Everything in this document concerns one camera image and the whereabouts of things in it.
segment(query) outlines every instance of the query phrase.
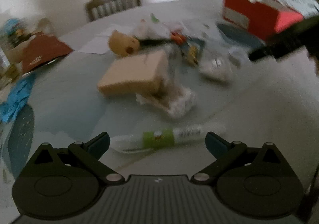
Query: bottle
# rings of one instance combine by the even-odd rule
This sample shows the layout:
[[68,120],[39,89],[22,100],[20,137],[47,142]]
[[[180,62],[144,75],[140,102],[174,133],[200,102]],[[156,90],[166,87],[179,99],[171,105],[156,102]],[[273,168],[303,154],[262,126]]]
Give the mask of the bottle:
[[207,132],[223,135],[226,127],[221,123],[208,122],[183,128],[168,128],[162,131],[143,132],[140,135],[123,135],[110,138],[110,147],[121,153],[137,153],[204,141]]

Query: brown cardboard box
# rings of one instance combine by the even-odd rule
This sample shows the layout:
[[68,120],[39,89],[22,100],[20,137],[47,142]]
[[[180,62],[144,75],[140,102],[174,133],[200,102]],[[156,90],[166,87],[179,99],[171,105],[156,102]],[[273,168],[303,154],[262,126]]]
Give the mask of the brown cardboard box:
[[98,82],[104,95],[124,93],[157,93],[167,74],[165,51],[128,56],[115,60]]

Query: cardboard box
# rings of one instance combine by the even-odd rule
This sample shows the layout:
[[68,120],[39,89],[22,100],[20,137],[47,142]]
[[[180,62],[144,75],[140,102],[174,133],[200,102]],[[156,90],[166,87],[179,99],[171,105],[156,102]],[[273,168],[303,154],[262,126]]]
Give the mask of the cardboard box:
[[168,60],[163,50],[127,56],[111,64],[97,87],[104,95],[155,94],[167,77],[167,68]]
[[276,0],[224,0],[223,18],[266,40],[303,16]]

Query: chair backrest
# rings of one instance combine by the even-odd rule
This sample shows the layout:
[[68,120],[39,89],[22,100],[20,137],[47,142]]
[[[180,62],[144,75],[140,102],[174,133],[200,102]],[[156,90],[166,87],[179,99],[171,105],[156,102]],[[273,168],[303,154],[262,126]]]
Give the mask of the chair backrest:
[[135,6],[141,6],[141,0],[91,0],[86,9],[90,21],[95,21]]

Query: screw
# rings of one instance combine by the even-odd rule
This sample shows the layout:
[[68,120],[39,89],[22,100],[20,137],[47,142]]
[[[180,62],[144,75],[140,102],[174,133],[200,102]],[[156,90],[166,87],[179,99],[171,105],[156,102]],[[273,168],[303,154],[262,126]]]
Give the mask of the screw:
[[204,181],[207,181],[209,179],[209,175],[206,173],[196,173],[194,175],[194,179],[196,181],[199,181],[199,182],[204,182]]
[[118,173],[108,174],[106,176],[106,180],[108,180],[110,182],[117,182],[117,181],[120,181],[121,179],[122,179],[122,176]]

